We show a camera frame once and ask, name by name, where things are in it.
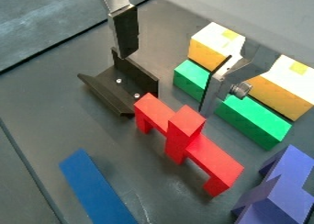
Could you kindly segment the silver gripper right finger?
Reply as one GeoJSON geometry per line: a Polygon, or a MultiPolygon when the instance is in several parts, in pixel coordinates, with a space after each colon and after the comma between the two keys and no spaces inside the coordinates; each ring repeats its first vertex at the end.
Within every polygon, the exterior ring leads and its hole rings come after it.
{"type": "Polygon", "coordinates": [[[280,57],[277,51],[262,45],[256,48],[244,46],[241,55],[242,58],[230,68],[221,66],[210,76],[200,106],[206,118],[214,114],[228,95],[245,98],[252,89],[248,80],[266,73],[280,57]]]}

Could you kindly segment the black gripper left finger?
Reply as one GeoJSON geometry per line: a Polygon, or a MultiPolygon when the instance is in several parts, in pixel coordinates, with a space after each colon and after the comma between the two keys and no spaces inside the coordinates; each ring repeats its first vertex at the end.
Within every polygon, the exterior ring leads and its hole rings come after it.
{"type": "Polygon", "coordinates": [[[140,49],[138,7],[130,0],[101,0],[109,11],[115,47],[122,59],[140,49]]]}

